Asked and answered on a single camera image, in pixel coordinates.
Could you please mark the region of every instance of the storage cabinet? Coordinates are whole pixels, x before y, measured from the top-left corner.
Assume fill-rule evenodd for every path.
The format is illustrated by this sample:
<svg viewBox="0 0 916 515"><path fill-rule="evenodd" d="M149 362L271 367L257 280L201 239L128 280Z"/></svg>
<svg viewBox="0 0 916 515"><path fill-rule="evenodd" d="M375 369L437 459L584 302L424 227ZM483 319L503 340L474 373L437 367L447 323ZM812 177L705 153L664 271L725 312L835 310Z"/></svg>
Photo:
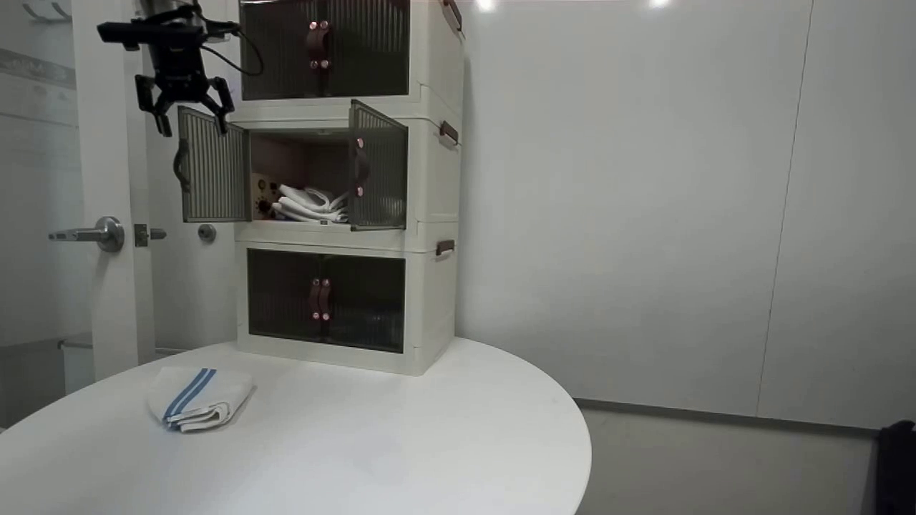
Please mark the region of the storage cabinet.
<svg viewBox="0 0 916 515"><path fill-rule="evenodd" d="M455 339L451 0L242 0L229 136L176 108L189 223L238 223L242 349L424 373Z"/></svg>

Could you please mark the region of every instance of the transparent drawer panel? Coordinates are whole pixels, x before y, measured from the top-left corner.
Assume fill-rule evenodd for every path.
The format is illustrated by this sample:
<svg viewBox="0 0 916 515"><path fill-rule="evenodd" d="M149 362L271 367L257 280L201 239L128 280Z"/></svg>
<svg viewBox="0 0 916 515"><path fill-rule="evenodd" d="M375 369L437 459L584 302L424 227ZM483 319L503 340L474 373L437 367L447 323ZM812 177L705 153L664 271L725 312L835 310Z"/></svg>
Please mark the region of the transparent drawer panel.
<svg viewBox="0 0 916 515"><path fill-rule="evenodd" d="M404 261L248 249L248 332L404 353Z"/></svg>
<svg viewBox="0 0 916 515"><path fill-rule="evenodd" d="M408 0L242 0L239 25L245 100L405 96Z"/></svg>
<svg viewBox="0 0 916 515"><path fill-rule="evenodd" d="M245 131L176 111L174 174L189 223L282 220L404 229L405 126L352 104L350 128Z"/></svg>

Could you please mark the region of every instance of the door handle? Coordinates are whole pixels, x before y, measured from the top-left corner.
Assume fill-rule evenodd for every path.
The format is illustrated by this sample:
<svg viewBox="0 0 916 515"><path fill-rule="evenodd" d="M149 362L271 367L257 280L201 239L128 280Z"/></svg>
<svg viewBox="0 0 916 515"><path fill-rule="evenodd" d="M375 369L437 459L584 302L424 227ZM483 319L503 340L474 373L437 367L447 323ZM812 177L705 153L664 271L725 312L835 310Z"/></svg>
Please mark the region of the door handle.
<svg viewBox="0 0 916 515"><path fill-rule="evenodd" d="M310 319L320 322L320 279L312 279L312 290L310 290Z"/></svg>
<svg viewBox="0 0 916 515"><path fill-rule="evenodd" d="M122 249L122 227L118 219L99 219L91 229L65 229L52 233L48 240L65 240L65 244L98 244L99 251L118 256Z"/></svg>
<svg viewBox="0 0 916 515"><path fill-rule="evenodd" d="M332 322L332 280L324 279L320 280L320 322L328 323Z"/></svg>
<svg viewBox="0 0 916 515"><path fill-rule="evenodd" d="M437 144L447 147L447 148L458 148L460 144L460 136L451 124L437 124Z"/></svg>

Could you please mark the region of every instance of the striped towel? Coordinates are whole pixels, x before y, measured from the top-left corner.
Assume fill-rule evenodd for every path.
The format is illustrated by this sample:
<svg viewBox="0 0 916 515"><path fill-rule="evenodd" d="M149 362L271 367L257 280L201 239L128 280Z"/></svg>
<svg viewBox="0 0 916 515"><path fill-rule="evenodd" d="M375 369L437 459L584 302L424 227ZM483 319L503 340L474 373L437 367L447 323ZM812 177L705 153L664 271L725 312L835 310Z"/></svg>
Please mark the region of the striped towel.
<svg viewBox="0 0 916 515"><path fill-rule="evenodd" d="M209 432L231 423L251 392L251 379L239 373L166 367L152 380L146 409L169 432Z"/></svg>

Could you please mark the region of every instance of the gray floor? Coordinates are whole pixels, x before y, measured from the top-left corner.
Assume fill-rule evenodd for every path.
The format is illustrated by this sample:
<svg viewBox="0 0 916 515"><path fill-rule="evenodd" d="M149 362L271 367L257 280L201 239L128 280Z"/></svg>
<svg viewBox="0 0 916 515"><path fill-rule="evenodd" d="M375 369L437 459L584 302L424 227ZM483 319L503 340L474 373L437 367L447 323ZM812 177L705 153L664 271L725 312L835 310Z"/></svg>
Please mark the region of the gray floor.
<svg viewBox="0 0 916 515"><path fill-rule="evenodd" d="M866 515L869 435L666 412L587 409L579 515Z"/></svg>
<svg viewBox="0 0 916 515"><path fill-rule="evenodd" d="M65 396L62 353L58 340L0 346L0 427Z"/></svg>

